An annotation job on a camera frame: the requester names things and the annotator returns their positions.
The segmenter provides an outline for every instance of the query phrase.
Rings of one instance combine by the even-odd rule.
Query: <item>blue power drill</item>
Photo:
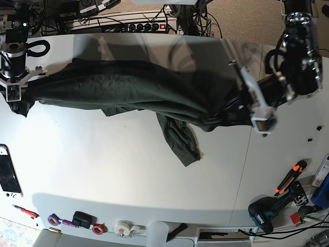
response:
[[[248,207],[249,216],[265,233],[273,232],[272,219],[279,215],[279,212],[290,202],[295,202],[297,206],[306,205],[308,198],[301,184],[294,182],[289,191],[281,197],[264,197],[252,203]]]

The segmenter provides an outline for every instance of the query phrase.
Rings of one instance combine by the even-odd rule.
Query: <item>red screwdriver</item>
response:
[[[14,204],[13,204],[13,207],[18,208],[18,209],[21,210],[23,213],[28,214],[29,216],[31,216],[32,219],[35,219],[35,218],[37,218],[37,217],[39,216],[38,214],[36,214],[36,213],[34,213],[34,212],[31,212],[31,211],[29,211],[29,210],[23,209],[22,207],[18,207],[18,206],[14,205]]]

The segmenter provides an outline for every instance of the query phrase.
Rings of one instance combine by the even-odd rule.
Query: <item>red tape roll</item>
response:
[[[104,224],[95,224],[93,226],[93,233],[102,235],[104,233]]]

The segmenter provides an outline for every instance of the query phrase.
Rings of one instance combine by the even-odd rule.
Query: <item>tape roll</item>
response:
[[[117,224],[113,227],[113,230],[116,234],[123,234],[125,237],[129,236],[131,227],[129,224],[118,221]]]
[[[102,235],[104,233],[104,225],[102,224],[95,224],[93,226],[93,233],[97,234],[97,235]]]
[[[53,226],[57,226],[60,224],[60,218],[58,218],[55,214],[52,214],[48,217],[48,222]]]

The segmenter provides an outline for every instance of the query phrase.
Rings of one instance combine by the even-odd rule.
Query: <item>white tape roll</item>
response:
[[[126,222],[118,221],[117,224],[113,227],[113,230],[116,234],[123,234],[125,237],[127,237],[132,231],[136,231],[138,233],[140,227],[139,225],[130,226]]]

